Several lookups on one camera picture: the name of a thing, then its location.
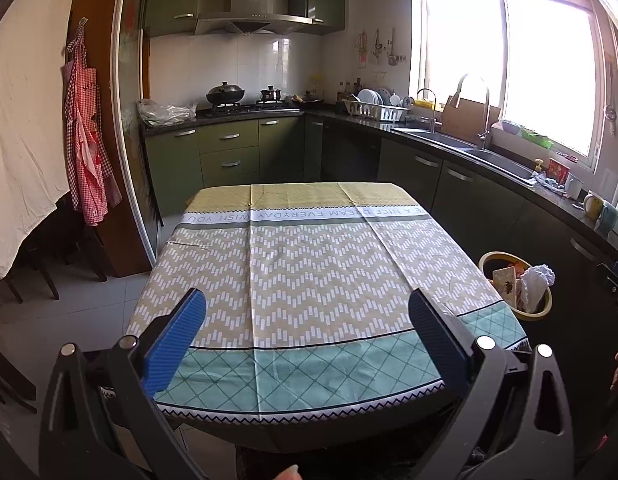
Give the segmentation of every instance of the patterned tablecloth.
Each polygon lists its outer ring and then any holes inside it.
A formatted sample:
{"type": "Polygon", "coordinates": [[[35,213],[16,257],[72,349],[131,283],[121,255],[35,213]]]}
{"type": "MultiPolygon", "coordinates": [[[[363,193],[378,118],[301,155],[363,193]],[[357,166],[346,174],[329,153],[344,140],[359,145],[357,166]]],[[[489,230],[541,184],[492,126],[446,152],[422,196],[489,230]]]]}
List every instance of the patterned tablecloth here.
{"type": "Polygon", "coordinates": [[[415,288],[504,348],[526,337],[455,241],[392,184],[200,191],[127,332],[140,335],[191,286],[207,319],[155,400],[206,428],[390,411],[441,389],[407,316],[415,288]]]}

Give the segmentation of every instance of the mug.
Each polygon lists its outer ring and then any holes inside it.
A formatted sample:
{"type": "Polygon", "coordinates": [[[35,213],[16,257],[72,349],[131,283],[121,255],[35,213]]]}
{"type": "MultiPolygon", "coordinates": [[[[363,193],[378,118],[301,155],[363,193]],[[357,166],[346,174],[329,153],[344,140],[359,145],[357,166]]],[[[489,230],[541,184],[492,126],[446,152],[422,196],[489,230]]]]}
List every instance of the mug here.
{"type": "Polygon", "coordinates": [[[573,198],[574,200],[576,200],[581,190],[582,182],[570,173],[567,176],[567,181],[564,183],[564,192],[569,198],[573,198]]]}
{"type": "Polygon", "coordinates": [[[587,196],[585,197],[585,200],[582,201],[585,214],[592,220],[595,220],[598,218],[598,215],[600,215],[603,202],[605,201],[590,189],[589,193],[587,193],[587,196]]]}
{"type": "Polygon", "coordinates": [[[605,200],[600,210],[600,217],[598,218],[598,225],[596,225],[596,228],[604,233],[609,233],[609,231],[614,228],[617,221],[618,209],[605,200]]]}

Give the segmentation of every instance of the cutting board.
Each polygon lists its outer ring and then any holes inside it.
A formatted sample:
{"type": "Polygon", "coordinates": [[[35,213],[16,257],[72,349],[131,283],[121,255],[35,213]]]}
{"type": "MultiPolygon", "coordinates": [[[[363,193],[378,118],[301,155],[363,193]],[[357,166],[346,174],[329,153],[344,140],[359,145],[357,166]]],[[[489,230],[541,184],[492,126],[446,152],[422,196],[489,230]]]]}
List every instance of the cutting board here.
{"type": "MultiPolygon", "coordinates": [[[[478,144],[478,135],[483,133],[484,103],[477,103],[469,99],[460,99],[458,108],[449,105],[452,96],[447,99],[447,105],[442,110],[440,121],[443,133],[457,139],[478,144]]],[[[500,108],[489,107],[488,125],[496,123],[500,118],[500,108]]]]}

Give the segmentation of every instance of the black granite countertop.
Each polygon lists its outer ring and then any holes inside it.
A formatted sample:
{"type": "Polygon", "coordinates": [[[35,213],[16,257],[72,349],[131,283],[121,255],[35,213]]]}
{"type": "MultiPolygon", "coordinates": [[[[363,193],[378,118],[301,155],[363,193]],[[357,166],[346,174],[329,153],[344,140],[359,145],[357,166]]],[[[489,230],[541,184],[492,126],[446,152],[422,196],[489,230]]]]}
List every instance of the black granite countertop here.
{"type": "Polygon", "coordinates": [[[423,152],[431,153],[432,155],[439,156],[445,160],[463,166],[464,168],[480,174],[485,178],[489,178],[497,184],[500,184],[501,186],[521,195],[524,199],[529,200],[529,202],[539,206],[549,214],[561,220],[577,234],[601,250],[611,260],[618,259],[618,235],[614,232],[604,234],[603,232],[596,230],[595,222],[587,218],[584,211],[576,209],[574,207],[573,200],[558,196],[545,187],[542,187],[540,184],[535,184],[535,186],[526,186],[518,180],[507,176],[505,173],[494,169],[492,166],[488,166],[476,158],[465,155],[462,151],[455,150],[454,148],[449,148],[447,146],[441,146],[435,142],[430,142],[426,139],[406,134],[404,132],[394,131],[394,128],[396,127],[405,127],[405,123],[383,123],[379,121],[372,121],[369,119],[350,116],[345,112],[336,111],[334,107],[326,106],[324,108],[313,108],[310,110],[301,111],[259,110],[257,112],[211,118],[205,116],[204,112],[198,112],[196,119],[193,121],[186,121],[184,123],[174,124],[172,126],[151,127],[145,125],[144,134],[145,136],[154,136],[173,131],[185,130],[188,128],[195,128],[196,126],[204,126],[206,124],[263,119],[273,116],[295,117],[304,114],[330,119],[339,123],[344,123],[348,126],[360,128],[368,133],[381,135],[396,142],[402,142],[403,144],[412,146],[422,150],[423,152]]]}

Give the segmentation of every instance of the bright window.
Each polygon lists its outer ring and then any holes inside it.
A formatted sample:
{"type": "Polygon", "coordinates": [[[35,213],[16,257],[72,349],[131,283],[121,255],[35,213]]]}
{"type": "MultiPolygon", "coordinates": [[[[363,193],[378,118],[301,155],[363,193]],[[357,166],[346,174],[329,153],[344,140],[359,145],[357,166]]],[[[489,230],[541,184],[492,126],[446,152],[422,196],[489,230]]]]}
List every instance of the bright window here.
{"type": "MultiPolygon", "coordinates": [[[[504,118],[592,159],[598,94],[590,13],[552,0],[423,4],[424,77],[413,81],[445,103],[463,74],[480,76],[504,118]]],[[[469,77],[461,96],[484,102],[484,85],[469,77]]]]}

